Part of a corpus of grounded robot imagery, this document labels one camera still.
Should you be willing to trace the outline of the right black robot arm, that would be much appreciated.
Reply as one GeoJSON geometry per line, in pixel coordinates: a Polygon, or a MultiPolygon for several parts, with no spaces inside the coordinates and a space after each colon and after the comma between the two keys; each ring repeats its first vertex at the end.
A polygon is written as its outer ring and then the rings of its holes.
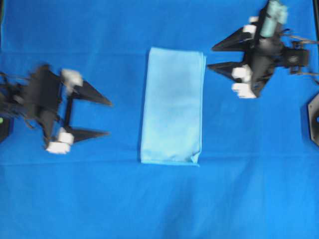
{"type": "Polygon", "coordinates": [[[262,89],[271,79],[277,67],[290,70],[290,74],[303,75],[303,67],[310,61],[310,52],[304,49],[306,44],[318,44],[317,41],[290,35],[292,46],[287,47],[281,41],[288,36],[282,24],[275,23],[268,37],[262,35],[265,20],[251,17],[250,22],[212,47],[212,51],[242,51],[240,62],[209,64],[207,68],[221,74],[234,83],[232,90],[239,98],[254,99],[260,96],[262,89]]]}

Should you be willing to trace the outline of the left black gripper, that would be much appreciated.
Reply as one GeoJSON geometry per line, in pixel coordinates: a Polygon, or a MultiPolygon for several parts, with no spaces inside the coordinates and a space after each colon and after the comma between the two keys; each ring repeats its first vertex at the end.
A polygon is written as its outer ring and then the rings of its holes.
{"type": "MultiPolygon", "coordinates": [[[[113,105],[87,81],[82,82],[82,75],[79,72],[63,69],[58,76],[50,70],[50,66],[47,64],[37,67],[35,72],[30,74],[29,84],[25,88],[26,118],[35,120],[41,126],[45,149],[55,154],[68,153],[71,145],[67,141],[52,140],[54,122],[59,120],[58,108],[63,85],[66,86],[68,92],[73,92],[74,99],[110,107],[113,105]]],[[[107,131],[72,127],[68,127],[67,132],[73,135],[73,143],[109,135],[107,131]]]]}

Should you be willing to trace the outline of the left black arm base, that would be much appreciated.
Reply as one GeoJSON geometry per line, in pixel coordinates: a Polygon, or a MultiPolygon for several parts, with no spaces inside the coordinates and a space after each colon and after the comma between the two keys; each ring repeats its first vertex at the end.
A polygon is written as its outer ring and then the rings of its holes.
{"type": "Polygon", "coordinates": [[[13,118],[0,118],[0,143],[4,142],[12,133],[13,123],[13,118]]]}

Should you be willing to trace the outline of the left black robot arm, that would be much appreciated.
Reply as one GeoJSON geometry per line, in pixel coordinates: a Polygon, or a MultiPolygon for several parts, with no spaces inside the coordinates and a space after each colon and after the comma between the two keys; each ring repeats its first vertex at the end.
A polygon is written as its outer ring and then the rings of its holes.
{"type": "Polygon", "coordinates": [[[48,64],[36,68],[27,84],[11,84],[8,74],[0,74],[0,140],[10,134],[14,118],[22,117],[42,128],[44,148],[54,154],[67,154],[73,144],[109,135],[107,131],[74,128],[70,125],[74,100],[112,106],[112,102],[82,78],[75,70],[62,69],[59,75],[48,64]]]}

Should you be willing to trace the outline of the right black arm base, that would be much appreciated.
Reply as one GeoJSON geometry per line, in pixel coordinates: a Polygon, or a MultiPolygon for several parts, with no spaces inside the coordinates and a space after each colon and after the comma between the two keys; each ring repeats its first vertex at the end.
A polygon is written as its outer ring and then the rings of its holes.
{"type": "Polygon", "coordinates": [[[308,103],[308,121],[310,138],[314,144],[319,145],[319,95],[316,94],[308,103]]]}

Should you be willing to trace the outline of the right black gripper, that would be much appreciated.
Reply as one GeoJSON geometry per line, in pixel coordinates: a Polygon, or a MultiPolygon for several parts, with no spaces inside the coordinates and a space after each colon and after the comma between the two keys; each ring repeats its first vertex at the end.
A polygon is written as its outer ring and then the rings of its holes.
{"type": "Polygon", "coordinates": [[[235,83],[232,85],[232,90],[242,99],[254,99],[260,96],[261,90],[273,75],[275,58],[284,48],[280,37],[283,25],[277,25],[274,36],[264,38],[260,35],[264,20],[265,16],[253,17],[249,24],[211,48],[212,51],[244,52],[240,62],[207,65],[209,70],[233,80],[235,83]]]}

